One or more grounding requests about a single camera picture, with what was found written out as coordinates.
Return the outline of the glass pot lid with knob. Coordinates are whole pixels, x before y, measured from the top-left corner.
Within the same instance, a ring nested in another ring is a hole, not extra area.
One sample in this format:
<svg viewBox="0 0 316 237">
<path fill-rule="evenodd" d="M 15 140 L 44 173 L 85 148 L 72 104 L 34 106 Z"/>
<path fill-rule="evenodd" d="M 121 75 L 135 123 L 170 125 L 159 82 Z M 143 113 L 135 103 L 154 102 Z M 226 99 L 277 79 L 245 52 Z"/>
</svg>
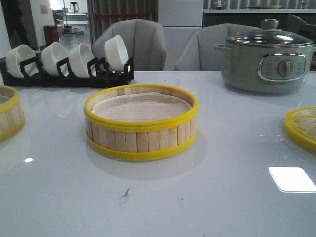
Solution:
<svg viewBox="0 0 316 237">
<path fill-rule="evenodd" d="M 312 39 L 278 29 L 278 23 L 277 19 L 263 19 L 261 28 L 231 35 L 227 42 L 270 47 L 308 47 L 314 44 Z"/>
</svg>

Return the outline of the grey chair left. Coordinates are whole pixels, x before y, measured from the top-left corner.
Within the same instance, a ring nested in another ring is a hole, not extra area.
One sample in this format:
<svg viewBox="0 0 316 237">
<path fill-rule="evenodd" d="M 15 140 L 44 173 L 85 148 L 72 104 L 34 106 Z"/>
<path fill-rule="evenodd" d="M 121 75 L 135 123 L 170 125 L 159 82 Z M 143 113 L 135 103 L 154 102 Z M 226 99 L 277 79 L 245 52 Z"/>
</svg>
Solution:
<svg viewBox="0 0 316 237">
<path fill-rule="evenodd" d="M 161 24 L 144 19 L 119 21 L 112 24 L 92 45 L 95 57 L 105 57 L 104 43 L 120 35 L 136 71 L 162 71 L 166 46 Z"/>
</svg>

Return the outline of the red bin in background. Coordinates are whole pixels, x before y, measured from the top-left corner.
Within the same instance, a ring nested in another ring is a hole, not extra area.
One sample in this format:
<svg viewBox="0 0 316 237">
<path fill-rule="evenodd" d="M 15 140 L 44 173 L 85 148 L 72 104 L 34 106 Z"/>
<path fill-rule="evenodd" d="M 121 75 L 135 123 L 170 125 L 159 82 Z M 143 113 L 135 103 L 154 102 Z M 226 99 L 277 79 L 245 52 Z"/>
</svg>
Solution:
<svg viewBox="0 0 316 237">
<path fill-rule="evenodd" d="M 55 25 L 45 25 L 43 27 L 46 45 L 59 42 L 58 27 Z"/>
</svg>

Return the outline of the woven bamboo steamer lid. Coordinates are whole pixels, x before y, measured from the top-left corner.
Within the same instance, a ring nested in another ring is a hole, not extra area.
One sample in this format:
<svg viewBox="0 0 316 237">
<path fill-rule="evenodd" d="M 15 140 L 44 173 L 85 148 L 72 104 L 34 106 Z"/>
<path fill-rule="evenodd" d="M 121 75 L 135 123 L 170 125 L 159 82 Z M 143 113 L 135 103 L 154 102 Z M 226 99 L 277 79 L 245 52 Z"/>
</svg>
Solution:
<svg viewBox="0 0 316 237">
<path fill-rule="evenodd" d="M 303 107 L 286 114 L 284 130 L 302 148 L 316 153 L 316 108 Z"/>
</svg>

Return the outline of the white bowl right end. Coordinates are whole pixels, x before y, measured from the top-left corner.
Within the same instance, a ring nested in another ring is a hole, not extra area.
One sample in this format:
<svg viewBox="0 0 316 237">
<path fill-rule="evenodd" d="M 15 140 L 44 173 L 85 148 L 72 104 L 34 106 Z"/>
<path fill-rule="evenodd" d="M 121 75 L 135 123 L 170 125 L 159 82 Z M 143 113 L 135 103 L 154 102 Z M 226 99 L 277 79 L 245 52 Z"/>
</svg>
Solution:
<svg viewBox="0 0 316 237">
<path fill-rule="evenodd" d="M 123 72 L 129 56 L 122 37 L 116 35 L 107 40 L 104 44 L 104 51 L 110 69 L 115 72 Z"/>
</svg>

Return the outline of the grey chair right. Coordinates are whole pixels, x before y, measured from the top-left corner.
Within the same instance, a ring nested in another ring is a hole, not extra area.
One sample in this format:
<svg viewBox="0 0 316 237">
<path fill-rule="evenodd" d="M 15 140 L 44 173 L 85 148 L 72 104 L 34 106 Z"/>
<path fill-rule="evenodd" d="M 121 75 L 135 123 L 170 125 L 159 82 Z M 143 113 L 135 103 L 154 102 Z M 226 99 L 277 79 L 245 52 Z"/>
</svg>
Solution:
<svg viewBox="0 0 316 237">
<path fill-rule="evenodd" d="M 189 36 L 174 66 L 175 71 L 220 71 L 224 54 L 215 49 L 229 36 L 254 30 L 239 24 L 219 24 L 194 31 Z"/>
</svg>

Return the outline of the green electric cooking pot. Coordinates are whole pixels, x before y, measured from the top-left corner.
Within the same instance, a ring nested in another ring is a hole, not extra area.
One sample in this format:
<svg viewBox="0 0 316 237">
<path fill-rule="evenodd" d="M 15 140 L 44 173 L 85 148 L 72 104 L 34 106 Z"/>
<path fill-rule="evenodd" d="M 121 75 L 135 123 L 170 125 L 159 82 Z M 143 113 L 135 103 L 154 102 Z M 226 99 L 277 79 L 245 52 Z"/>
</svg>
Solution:
<svg viewBox="0 0 316 237">
<path fill-rule="evenodd" d="M 305 47 L 272 47 L 226 43 L 221 51 L 221 75 L 225 83 L 244 90 L 287 93 L 307 81 L 315 44 Z"/>
</svg>

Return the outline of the black bowl rack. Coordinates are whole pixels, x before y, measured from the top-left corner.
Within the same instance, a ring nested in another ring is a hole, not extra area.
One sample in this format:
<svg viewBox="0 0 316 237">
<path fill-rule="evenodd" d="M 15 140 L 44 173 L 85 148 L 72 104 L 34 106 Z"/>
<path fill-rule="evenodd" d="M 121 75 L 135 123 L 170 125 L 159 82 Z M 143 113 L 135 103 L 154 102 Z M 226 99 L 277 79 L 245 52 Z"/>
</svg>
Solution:
<svg viewBox="0 0 316 237">
<path fill-rule="evenodd" d="M 93 58 L 87 63 L 88 78 L 78 78 L 72 72 L 69 58 L 57 62 L 58 76 L 50 76 L 43 69 L 40 59 L 33 58 L 23 60 L 22 78 L 14 78 L 6 68 L 5 58 L 0 59 L 0 72 L 4 85 L 25 87 L 90 87 L 109 88 L 128 85 L 134 79 L 134 62 L 130 57 L 124 64 L 123 72 L 113 72 L 109 69 L 109 63 L 103 58 Z"/>
</svg>

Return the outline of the white bowl far left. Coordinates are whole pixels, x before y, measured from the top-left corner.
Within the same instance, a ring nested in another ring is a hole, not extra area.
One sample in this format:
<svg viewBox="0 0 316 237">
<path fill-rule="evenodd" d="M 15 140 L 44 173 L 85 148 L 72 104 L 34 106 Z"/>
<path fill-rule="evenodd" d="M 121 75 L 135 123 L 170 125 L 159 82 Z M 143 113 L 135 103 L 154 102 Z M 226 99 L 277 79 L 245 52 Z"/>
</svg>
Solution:
<svg viewBox="0 0 316 237">
<path fill-rule="evenodd" d="M 20 62 L 35 56 L 35 52 L 25 44 L 10 50 L 5 59 L 8 72 L 14 78 L 22 79 L 24 76 L 21 71 Z"/>
</svg>

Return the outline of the grey chair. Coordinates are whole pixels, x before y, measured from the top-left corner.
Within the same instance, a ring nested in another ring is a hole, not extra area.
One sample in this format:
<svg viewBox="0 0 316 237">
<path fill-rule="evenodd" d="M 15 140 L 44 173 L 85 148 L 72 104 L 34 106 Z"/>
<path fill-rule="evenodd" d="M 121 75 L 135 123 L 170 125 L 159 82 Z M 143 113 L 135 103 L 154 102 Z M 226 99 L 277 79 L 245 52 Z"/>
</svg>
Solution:
<svg viewBox="0 0 316 237">
<path fill-rule="evenodd" d="M 112 24 L 92 45 L 95 57 L 105 57 L 104 43 L 120 35 L 136 71 L 162 71 L 166 46 L 161 24 L 144 19 L 119 21 Z"/>
<path fill-rule="evenodd" d="M 215 49 L 229 36 L 254 30 L 239 24 L 219 24 L 194 31 L 189 36 L 174 66 L 175 71 L 220 71 L 224 54 Z"/>
</svg>

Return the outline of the bamboo steamer basket yellow rims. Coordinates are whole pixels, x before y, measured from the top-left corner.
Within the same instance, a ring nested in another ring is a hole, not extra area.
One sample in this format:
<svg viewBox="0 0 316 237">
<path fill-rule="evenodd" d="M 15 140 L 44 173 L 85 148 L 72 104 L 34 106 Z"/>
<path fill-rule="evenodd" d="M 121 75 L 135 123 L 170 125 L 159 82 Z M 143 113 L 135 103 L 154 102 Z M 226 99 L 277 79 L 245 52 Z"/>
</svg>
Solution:
<svg viewBox="0 0 316 237">
<path fill-rule="evenodd" d="M 149 122 L 116 121 L 92 112 L 92 107 L 104 99 L 147 92 L 176 96 L 192 108 L 177 117 Z M 149 161 L 176 155 L 194 143 L 198 132 L 197 98 L 170 85 L 132 84 L 102 90 L 87 99 L 84 114 L 90 145 L 98 152 L 120 160 Z"/>
</svg>

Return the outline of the white cabinet in background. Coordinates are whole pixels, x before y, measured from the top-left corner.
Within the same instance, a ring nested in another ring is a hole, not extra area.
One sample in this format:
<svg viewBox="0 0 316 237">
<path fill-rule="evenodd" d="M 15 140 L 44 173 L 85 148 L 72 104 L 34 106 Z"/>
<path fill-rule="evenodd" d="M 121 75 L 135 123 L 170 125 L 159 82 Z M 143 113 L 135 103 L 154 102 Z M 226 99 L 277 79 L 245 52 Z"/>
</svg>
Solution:
<svg viewBox="0 0 316 237">
<path fill-rule="evenodd" d="M 202 0 L 159 0 L 158 22 L 163 27 L 166 59 L 164 70 L 172 71 L 190 34 L 202 27 Z"/>
</svg>

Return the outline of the white steamer liner paper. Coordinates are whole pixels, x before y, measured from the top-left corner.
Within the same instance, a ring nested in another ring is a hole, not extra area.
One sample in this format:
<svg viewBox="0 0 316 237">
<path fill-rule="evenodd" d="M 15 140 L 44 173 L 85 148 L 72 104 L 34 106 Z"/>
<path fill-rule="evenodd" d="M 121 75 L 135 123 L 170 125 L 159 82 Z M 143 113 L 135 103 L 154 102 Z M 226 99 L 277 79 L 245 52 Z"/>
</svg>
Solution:
<svg viewBox="0 0 316 237">
<path fill-rule="evenodd" d="M 92 107 L 92 112 L 116 121 L 149 122 L 177 117 L 191 108 L 176 96 L 147 92 L 104 99 Z"/>
</svg>

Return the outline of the white bowl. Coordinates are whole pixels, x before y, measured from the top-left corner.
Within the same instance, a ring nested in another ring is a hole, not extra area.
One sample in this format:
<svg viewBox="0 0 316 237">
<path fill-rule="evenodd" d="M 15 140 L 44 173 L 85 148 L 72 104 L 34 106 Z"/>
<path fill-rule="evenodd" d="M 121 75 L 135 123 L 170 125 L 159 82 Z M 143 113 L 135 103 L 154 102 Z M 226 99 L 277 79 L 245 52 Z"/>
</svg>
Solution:
<svg viewBox="0 0 316 237">
<path fill-rule="evenodd" d="M 87 63 L 94 59 L 91 49 L 85 43 L 80 43 L 69 52 L 69 63 L 74 75 L 78 78 L 89 79 Z"/>
<path fill-rule="evenodd" d="M 53 77 L 59 77 L 57 62 L 68 57 L 68 52 L 64 46 L 54 42 L 41 52 L 41 61 L 45 71 Z"/>
<path fill-rule="evenodd" d="M 20 62 L 35 56 L 35 52 L 25 44 L 10 50 L 5 59 L 8 72 L 14 78 L 22 79 L 24 76 L 21 71 Z"/>
</svg>

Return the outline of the person in background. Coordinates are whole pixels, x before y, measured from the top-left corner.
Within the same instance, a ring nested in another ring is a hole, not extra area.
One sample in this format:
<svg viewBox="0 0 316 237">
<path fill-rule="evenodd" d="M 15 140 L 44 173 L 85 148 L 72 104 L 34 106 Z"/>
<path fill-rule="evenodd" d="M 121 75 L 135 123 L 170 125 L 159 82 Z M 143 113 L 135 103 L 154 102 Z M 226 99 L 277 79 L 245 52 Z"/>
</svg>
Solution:
<svg viewBox="0 0 316 237">
<path fill-rule="evenodd" d="M 16 31 L 20 37 L 21 44 L 30 46 L 27 31 L 22 23 L 23 12 L 19 7 L 18 0 L 8 0 L 7 1 L 7 27 L 8 36 L 11 38 Z"/>
</svg>

